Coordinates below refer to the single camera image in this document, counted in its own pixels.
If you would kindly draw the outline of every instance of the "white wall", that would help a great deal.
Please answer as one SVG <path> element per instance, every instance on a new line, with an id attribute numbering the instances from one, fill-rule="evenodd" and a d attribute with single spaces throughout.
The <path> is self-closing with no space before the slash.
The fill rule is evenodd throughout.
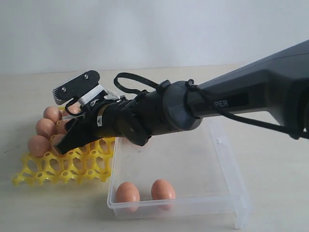
<path id="1" fill-rule="evenodd" d="M 0 73 L 251 61 L 309 39 L 308 0 L 1 0 Z"/>

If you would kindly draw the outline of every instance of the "clear plastic container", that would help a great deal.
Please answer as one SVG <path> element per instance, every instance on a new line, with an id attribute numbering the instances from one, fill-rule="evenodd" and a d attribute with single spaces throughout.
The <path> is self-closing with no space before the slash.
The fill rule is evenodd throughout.
<path id="1" fill-rule="evenodd" d="M 155 180 L 169 181 L 174 200 L 152 200 Z M 123 182 L 132 182 L 140 201 L 117 203 L 115 193 Z M 143 147 L 118 138 L 107 199 L 117 218 L 154 218 L 235 212 L 235 229 L 244 227 L 251 210 L 220 118 L 204 119 L 193 131 L 152 137 Z M 172 205 L 168 211 L 159 205 Z M 135 212 L 128 208 L 138 207 Z"/>

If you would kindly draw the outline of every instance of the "brown egg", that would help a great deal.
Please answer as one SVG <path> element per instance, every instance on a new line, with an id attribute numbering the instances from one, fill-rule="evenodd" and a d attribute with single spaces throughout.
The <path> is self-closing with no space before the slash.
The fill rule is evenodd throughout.
<path id="1" fill-rule="evenodd" d="M 68 120 L 61 120 L 59 123 L 57 123 L 57 134 L 66 134 L 67 131 L 64 127 L 64 125 L 68 122 Z"/>
<path id="2" fill-rule="evenodd" d="M 176 192 L 169 181 L 159 179 L 156 180 L 152 185 L 151 196 L 153 200 L 175 199 Z M 172 205 L 160 205 L 159 207 L 163 210 L 170 210 Z"/>
<path id="3" fill-rule="evenodd" d="M 63 156 L 57 152 L 57 150 L 54 148 L 54 145 L 58 144 L 64 136 L 65 136 L 64 134 L 58 134 L 51 141 L 52 153 L 56 156 Z"/>
<path id="4" fill-rule="evenodd" d="M 42 118 L 35 125 L 35 131 L 37 132 L 37 135 L 50 139 L 52 135 L 56 134 L 56 125 L 52 120 Z"/>
<path id="5" fill-rule="evenodd" d="M 48 118 L 56 123 L 62 119 L 62 113 L 61 110 L 59 110 L 57 107 L 49 106 L 44 110 L 43 117 Z"/>
<path id="6" fill-rule="evenodd" d="M 140 192 L 135 185 L 130 182 L 122 183 L 116 191 L 116 201 L 120 202 L 139 202 Z M 135 212 L 138 207 L 130 207 L 127 210 L 131 213 Z"/>
<path id="7" fill-rule="evenodd" d="M 80 107 L 80 104 L 79 103 L 75 103 L 75 104 L 69 106 L 68 109 L 69 109 L 69 111 L 71 113 L 77 114 L 80 111 L 79 107 Z M 69 114 L 68 114 L 68 112 L 66 110 L 63 110 L 62 111 L 62 115 L 63 116 L 68 116 Z"/>
<path id="8" fill-rule="evenodd" d="M 28 151 L 33 157 L 42 157 L 50 149 L 49 140 L 41 135 L 34 135 L 28 141 Z"/>

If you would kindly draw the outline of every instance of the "table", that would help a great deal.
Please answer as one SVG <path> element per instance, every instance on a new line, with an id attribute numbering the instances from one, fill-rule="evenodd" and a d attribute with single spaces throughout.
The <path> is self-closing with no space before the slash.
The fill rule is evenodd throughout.
<path id="1" fill-rule="evenodd" d="M 156 82 L 193 78 L 198 84 L 240 65 L 104 71 L 100 72 L 100 83 L 116 91 L 113 78 L 127 71 Z M 82 72 L 1 76 L 0 231 L 235 231 L 227 215 L 117 220 L 106 205 L 108 183 L 12 186 L 11 177 L 21 169 L 20 156 L 27 151 L 28 138 L 35 134 L 36 121 L 47 106 L 54 105 L 52 89 Z M 275 122 L 265 112 L 245 116 Z M 223 124 L 253 202 L 252 215 L 243 231 L 308 231 L 308 141 L 295 141 L 229 119 L 223 119 Z"/>

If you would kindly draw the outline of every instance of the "egg carton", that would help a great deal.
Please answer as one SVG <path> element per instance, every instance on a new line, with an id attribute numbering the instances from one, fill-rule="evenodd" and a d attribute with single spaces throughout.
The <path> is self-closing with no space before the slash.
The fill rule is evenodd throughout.
<path id="1" fill-rule="evenodd" d="M 12 183 L 18 186 L 25 182 L 33 186 L 35 183 L 42 185 L 44 182 L 68 183 L 75 180 L 80 184 L 85 179 L 94 178 L 105 182 L 111 176 L 114 142 L 115 138 L 103 138 L 83 148 L 73 149 L 64 156 L 56 156 L 49 151 L 43 157 L 35 158 L 24 153 L 21 158 L 23 168 L 12 177 Z"/>

